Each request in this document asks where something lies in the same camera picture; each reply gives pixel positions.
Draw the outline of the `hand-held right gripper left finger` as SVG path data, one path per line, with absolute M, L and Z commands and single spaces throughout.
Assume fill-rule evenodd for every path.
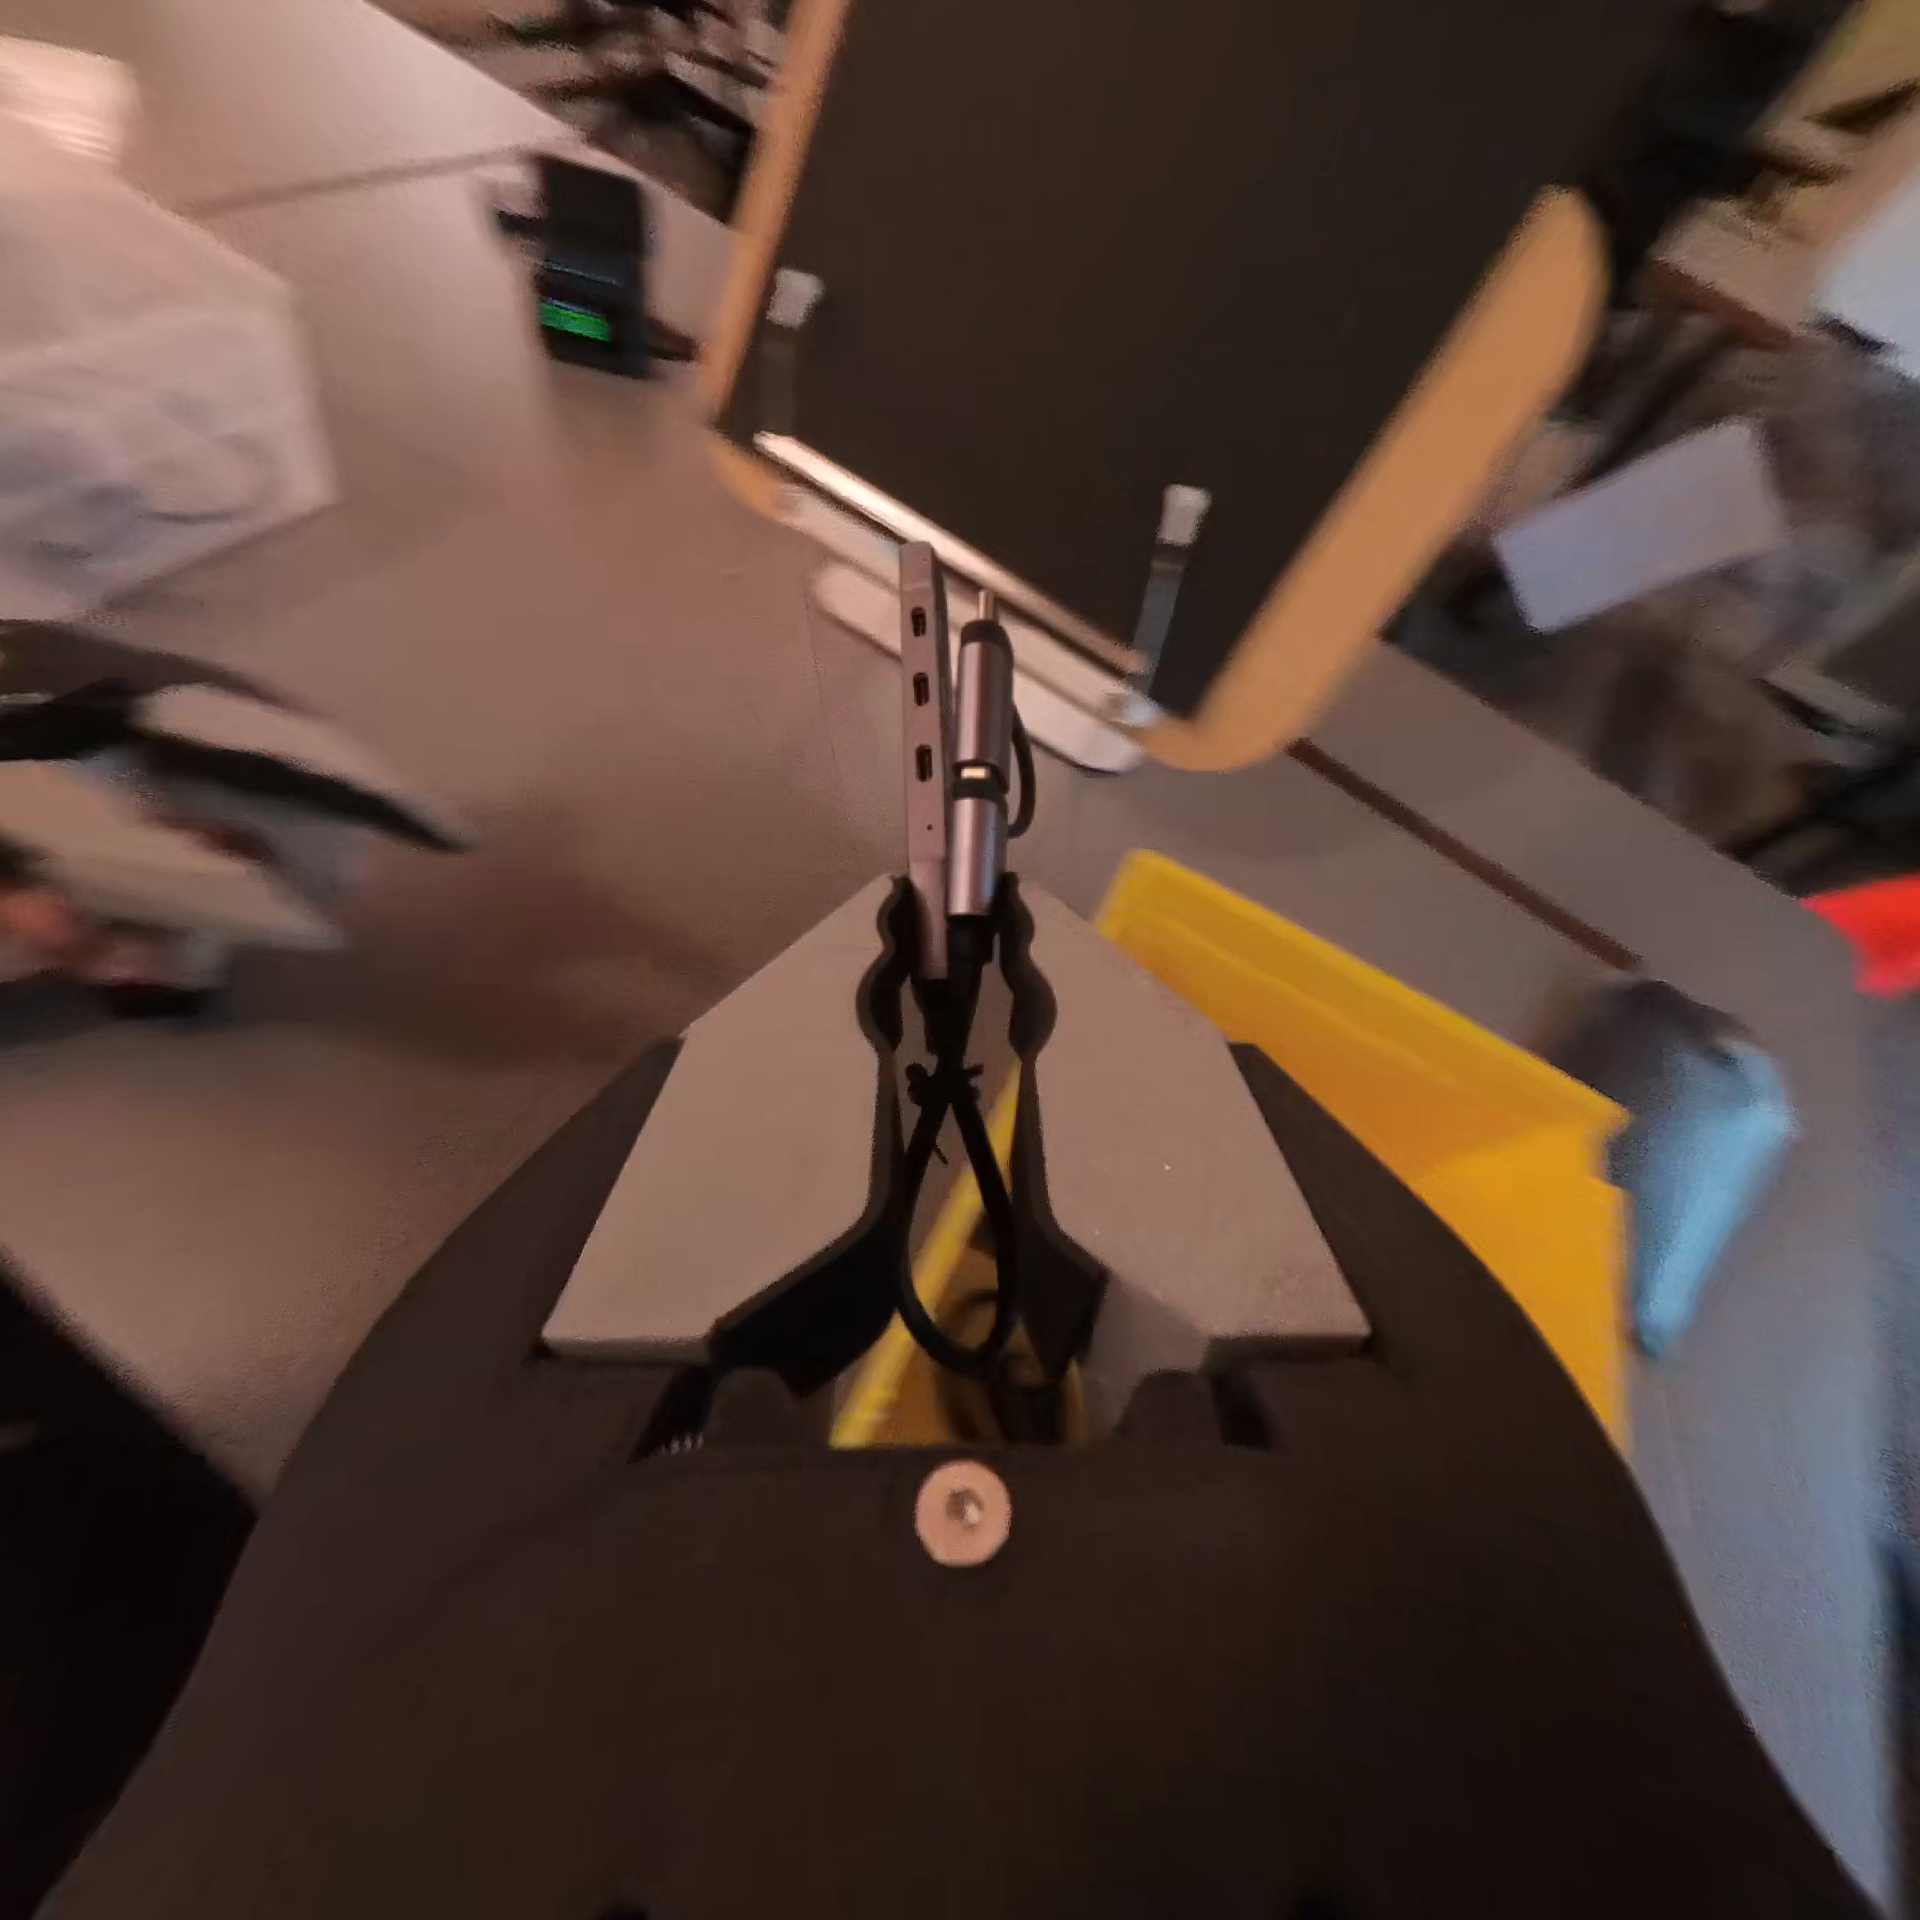
M 555 1357 L 823 1388 L 905 1266 L 909 889 L 877 879 L 701 1015 L 542 1328 Z

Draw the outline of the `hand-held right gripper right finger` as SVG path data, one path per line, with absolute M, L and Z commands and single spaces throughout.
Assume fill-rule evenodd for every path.
M 1050 893 L 1021 893 L 1046 992 L 1021 1062 L 1027 1328 L 1085 1388 L 1371 1334 L 1223 1033 Z

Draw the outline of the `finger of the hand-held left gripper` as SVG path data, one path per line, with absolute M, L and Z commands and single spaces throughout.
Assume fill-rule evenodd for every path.
M 468 850 L 468 829 L 332 726 L 212 683 L 89 685 L 89 718 L 124 757 L 136 806 L 179 829 L 278 815 L 361 829 L 429 852 Z
M 89 940 L 324 951 L 346 942 L 346 825 L 223 786 L 80 765 L 2 771 L 10 963 Z

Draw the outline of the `white box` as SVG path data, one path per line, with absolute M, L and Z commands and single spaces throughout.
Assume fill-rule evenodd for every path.
M 1786 538 L 1761 425 L 1722 419 L 1520 516 L 1495 555 L 1520 621 L 1557 635 Z

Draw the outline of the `clear plastic bin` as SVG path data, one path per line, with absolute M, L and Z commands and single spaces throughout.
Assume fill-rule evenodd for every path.
M 326 511 L 289 287 L 120 177 L 130 70 L 2 47 L 2 615 L 78 619 Z

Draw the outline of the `black charger with green display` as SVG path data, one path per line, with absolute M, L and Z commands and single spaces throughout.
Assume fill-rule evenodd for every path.
M 491 206 L 499 237 L 524 258 L 534 328 L 557 365 L 648 379 L 691 365 L 691 334 L 648 303 L 650 225 L 637 181 L 540 155 L 526 181 Z

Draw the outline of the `pale blue flat object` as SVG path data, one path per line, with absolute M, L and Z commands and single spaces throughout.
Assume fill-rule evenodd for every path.
M 1642 1357 L 1664 1357 L 1767 1200 L 1796 1105 L 1747 1025 L 1650 977 L 1590 996 L 1553 1062 L 1625 1112 L 1607 1173 L 1631 1213 L 1629 1330 Z

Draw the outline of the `short black cable grey plug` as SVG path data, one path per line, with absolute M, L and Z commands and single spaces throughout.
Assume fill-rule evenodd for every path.
M 914 1277 L 901 1283 L 899 1314 L 926 1357 L 947 1373 L 984 1380 L 996 1373 L 1019 1328 L 1021 1279 L 1013 1194 L 980 1105 L 973 1023 L 1000 947 L 1008 846 L 1031 819 L 1033 753 L 1013 697 L 1011 641 L 990 600 L 965 623 L 949 658 L 947 978 L 926 982 L 916 975 L 918 924 L 909 887 L 924 1062 L 909 1070 L 918 1116 L 907 1142 L 905 1171 L 909 1196 L 916 1200 L 930 1165 L 943 1153 L 945 1136 L 955 1134 L 996 1256 L 996 1291 L 986 1330 L 975 1341 L 943 1332 Z

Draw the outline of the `grey usb hub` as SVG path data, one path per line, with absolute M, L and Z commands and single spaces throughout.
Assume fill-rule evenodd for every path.
M 926 542 L 899 557 L 899 660 L 903 670 L 907 881 L 914 899 L 914 969 L 947 978 L 947 843 L 951 771 L 951 658 L 942 567 Z

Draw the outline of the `yellow plastic bin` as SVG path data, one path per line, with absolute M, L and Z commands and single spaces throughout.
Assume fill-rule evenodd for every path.
M 1046 1006 L 1025 957 L 1031 924 L 1019 899 L 1027 889 L 1041 887 L 1004 883 L 996 953 L 1008 977 L 1017 1062 L 1013 1041 L 1039 1037 L 1035 1015 Z M 1087 922 L 1223 1033 L 1254 1097 L 1262 1076 L 1287 1077 L 1435 1219 L 1444 1250 L 1464 1252 L 1485 1272 L 1501 1305 L 1524 1324 L 1516 1343 L 1539 1349 L 1557 1382 L 1553 1413 L 1522 1413 L 1518 1388 L 1495 1386 L 1489 1361 L 1472 1363 L 1470 1394 L 1501 1413 L 1501 1435 L 1543 1439 L 1569 1425 L 1623 1462 L 1631 1452 L 1619 1330 L 1627 1204 L 1604 1167 L 1625 1124 L 1621 1109 L 1165 854 L 1124 858 Z M 1046 1413 L 1070 1437 L 1091 1439 L 1116 1427 L 1140 1388 L 1085 1388 L 1077 1369 L 1046 1361 L 1027 1328 L 1023 1283 L 1035 1274 L 1039 1231 L 1015 1184 L 1019 1074 L 1021 1062 L 1002 1085 L 988 1128 L 1021 1211 L 1023 1328 L 996 1376 L 975 1380 L 940 1369 L 910 1332 L 891 1326 L 846 1380 L 829 1427 L 839 1448 L 1035 1437 Z M 1351 1260 L 1336 1242 L 1334 1176 L 1308 1171 L 1307 1145 L 1279 1143 L 1355 1293 Z M 1184 1374 L 1221 1376 L 1274 1359 L 1345 1359 L 1357 1351 L 1246 1357 Z

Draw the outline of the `black board with wooden edge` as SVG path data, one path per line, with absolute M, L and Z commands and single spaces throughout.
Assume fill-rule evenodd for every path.
M 1208 489 L 1142 753 L 1310 730 L 1567 386 L 1576 177 L 1668 6 L 794 4 L 705 357 L 775 514 L 759 342 L 819 276 L 798 435 L 1134 648 Z

